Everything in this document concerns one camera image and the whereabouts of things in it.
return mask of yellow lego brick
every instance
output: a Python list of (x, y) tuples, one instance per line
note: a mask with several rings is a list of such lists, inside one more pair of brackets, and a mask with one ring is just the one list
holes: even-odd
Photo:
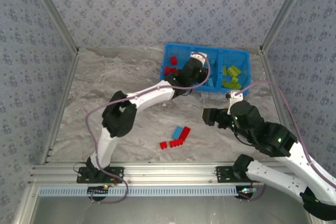
[(238, 78), (237, 77), (232, 77), (231, 82), (232, 83), (238, 83)]
[(239, 83), (225, 83), (223, 85), (224, 88), (227, 88), (227, 89), (241, 89), (242, 88), (242, 85), (240, 85)]
[(232, 65), (231, 68), (237, 73), (237, 75), (240, 75), (242, 72), (239, 68), (237, 68), (235, 65)]
[(227, 69), (227, 72), (231, 77), (236, 77), (241, 74), (241, 71), (235, 65), (229, 67)]

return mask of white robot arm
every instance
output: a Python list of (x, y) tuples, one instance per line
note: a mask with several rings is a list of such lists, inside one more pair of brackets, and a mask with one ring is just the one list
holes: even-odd
[(329, 183), (319, 176), (309, 163), (300, 142), (283, 125), (265, 122), (257, 108), (231, 91), (226, 95), (228, 109), (204, 109), (207, 125), (231, 129), (243, 136), (254, 148), (286, 165), (296, 177), (273, 170), (247, 155), (241, 155), (233, 166), (237, 177), (247, 177), (274, 187), (299, 202), (312, 215), (323, 220), (336, 219), (336, 179), (313, 158), (311, 163)]
[(87, 167), (91, 170), (90, 181), (97, 182), (99, 176), (102, 176), (99, 172), (100, 168), (106, 168), (110, 165), (115, 146), (131, 131), (136, 113), (157, 103), (174, 99), (186, 92), (186, 90), (175, 89), (174, 86), (191, 87), (195, 83), (201, 83), (205, 80), (208, 74), (208, 69), (203, 67), (205, 58), (207, 58), (205, 53), (191, 52), (189, 60), (182, 69), (170, 74), (158, 84), (135, 93), (124, 94), (122, 91), (118, 91), (113, 95), (110, 102), (123, 98), (134, 98), (107, 106), (104, 110), (102, 114), (103, 128), (98, 142), (100, 167), (97, 164), (95, 152), (86, 162)]

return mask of purple cable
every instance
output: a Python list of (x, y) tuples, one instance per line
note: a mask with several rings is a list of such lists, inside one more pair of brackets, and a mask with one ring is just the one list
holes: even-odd
[(300, 143), (301, 143), (301, 145), (302, 145), (303, 152), (304, 152), (304, 154), (305, 154), (305, 156), (306, 156), (306, 159), (308, 160), (308, 162), (309, 162), (311, 168), (312, 168), (312, 169), (313, 169), (313, 170), (314, 170), (314, 171), (315, 171), (315, 172), (316, 172), (316, 173), (317, 173), (317, 174), (318, 174), (318, 175), (319, 175), (325, 182), (327, 182), (329, 185), (331, 185), (333, 188), (336, 189), (336, 185), (335, 185), (332, 181), (330, 181), (329, 179), (327, 179), (327, 178), (326, 178), (326, 177), (325, 177), (325, 176), (324, 176), (324, 175), (323, 175), (323, 174), (316, 168), (316, 166), (315, 166), (314, 163), (312, 162), (312, 160), (311, 160), (311, 158), (310, 158), (310, 156), (309, 156), (309, 153), (308, 153), (306, 144), (304, 143), (303, 137), (302, 137), (302, 135), (301, 135), (301, 133), (300, 133), (299, 126), (296, 124), (296, 121), (295, 121), (295, 119), (294, 119), (294, 115), (293, 115), (293, 113), (292, 113), (292, 111), (291, 111), (291, 109), (290, 109), (289, 103), (288, 103), (288, 101), (286, 100), (284, 93), (281, 91), (281, 89), (280, 89), (275, 83), (273, 83), (273, 82), (271, 82), (271, 81), (257, 81), (257, 82), (255, 82), (255, 83), (252, 83), (251, 85), (247, 86), (246, 88), (242, 89), (241, 91), (239, 91), (238, 93), (236, 93), (236, 95), (239, 95), (239, 94), (243, 93), (244, 91), (246, 91), (246, 90), (248, 90), (248, 89), (250, 89), (250, 88), (252, 88), (252, 87), (254, 87), (254, 86), (256, 86), (256, 85), (263, 84), (263, 83), (273, 85), (273, 86), (280, 92), (281, 97), (282, 97), (283, 101), (285, 102), (286, 108), (287, 108), (287, 110), (288, 110), (288, 112), (289, 112), (289, 114), (290, 114), (290, 117), (291, 117), (292, 120), (293, 120), (294, 127), (295, 127), (296, 132), (298, 133), (299, 141), (300, 141)]
[(249, 202), (253, 202), (253, 201), (256, 201), (256, 200), (259, 200), (264, 194), (265, 194), (265, 192), (266, 192), (266, 189), (267, 189), (267, 185), (266, 184), (264, 184), (264, 188), (262, 189), (262, 192), (261, 192), (261, 194), (260, 195), (258, 195), (257, 197), (255, 197), (254, 199), (250, 199), (249, 197), (247, 197), (246, 195), (244, 195), (244, 194), (240, 194), (240, 193), (238, 193), (240, 196), (242, 196), (242, 197), (244, 197), (244, 198), (246, 198), (246, 199), (241, 199), (241, 200), (243, 200), (243, 201), (249, 201)]
[[(211, 74), (210, 62), (209, 62), (209, 60), (208, 60), (205, 56), (203, 56), (203, 55), (201, 55), (201, 54), (198, 54), (198, 55), (202, 56), (202, 57), (205, 59), (206, 64), (208, 65), (208, 74), (207, 74), (207, 76), (206, 76), (206, 78), (205, 78), (204, 81), (202, 81), (201, 83), (199, 83), (199, 84), (197, 84), (197, 85), (195, 85), (195, 86), (192, 86), (192, 87), (179, 87), (179, 86), (164, 85), (164, 86), (159, 87), (159, 89), (171, 88), (171, 89), (189, 90), (189, 89), (196, 89), (196, 88), (202, 86), (203, 84), (205, 84), (205, 82), (209, 79), (210, 74)], [(93, 134), (93, 132), (92, 132), (90, 126), (89, 126), (89, 116), (92, 115), (93, 113), (95, 113), (96, 111), (101, 110), (101, 109), (103, 109), (103, 108), (105, 108), (105, 107), (107, 107), (107, 106), (109, 106), (109, 105), (113, 105), (113, 104), (116, 104), (116, 103), (119, 103), (119, 102), (129, 101), (129, 100), (132, 100), (132, 99), (134, 99), (134, 98), (139, 98), (140, 96), (142, 96), (142, 95), (144, 95), (144, 94), (147, 94), (147, 93), (149, 93), (149, 92), (152, 92), (152, 91), (154, 91), (154, 90), (157, 90), (157, 89), (158, 89), (157, 87), (154, 87), (154, 88), (152, 88), (152, 89), (143, 91), (142, 93), (137, 94), (137, 95), (134, 95), (134, 96), (132, 96), (132, 97), (127, 97), (127, 98), (123, 98), (123, 99), (119, 99), (119, 100), (115, 100), (115, 101), (106, 103), (106, 104), (104, 104), (104, 105), (101, 105), (101, 106), (99, 106), (99, 107), (97, 107), (97, 108), (91, 110), (91, 111), (85, 116), (85, 125), (86, 125), (86, 127), (87, 127), (87, 129), (88, 129), (88, 131), (89, 131), (89, 133), (90, 133), (90, 135), (91, 135), (91, 139), (92, 139), (92, 141), (93, 141), (93, 143), (94, 143), (94, 145), (95, 145), (95, 149), (94, 149), (94, 151), (95, 151), (95, 153), (96, 153), (96, 162), (97, 162), (97, 166), (98, 166), (99, 170), (101, 170), (101, 171), (102, 171), (103, 173), (105, 173), (106, 175), (111, 176), (112, 178), (116, 178), (116, 179), (121, 180), (121, 181), (125, 184), (125, 186), (126, 186), (126, 191), (125, 191), (124, 196), (122, 196), (120, 199), (113, 200), (113, 201), (96, 201), (96, 200), (93, 199), (93, 195), (94, 195), (94, 193), (95, 193), (95, 191), (93, 191), (93, 193), (91, 194), (91, 197), (90, 197), (91, 200), (92, 200), (92, 202), (96, 202), (96, 203), (99, 203), (99, 204), (115, 204), (115, 203), (119, 203), (119, 202), (123, 201), (124, 199), (126, 199), (126, 196), (127, 196), (127, 194), (128, 194), (128, 184), (127, 184), (127, 182), (126, 182), (122, 177), (117, 176), (117, 175), (112, 174), (112, 173), (109, 173), (109, 172), (106, 172), (106, 171), (100, 166), (100, 163), (99, 163), (99, 160), (98, 160), (98, 142), (97, 142), (97, 140), (96, 140), (96, 138), (95, 138), (95, 136), (94, 136), (94, 134)]]

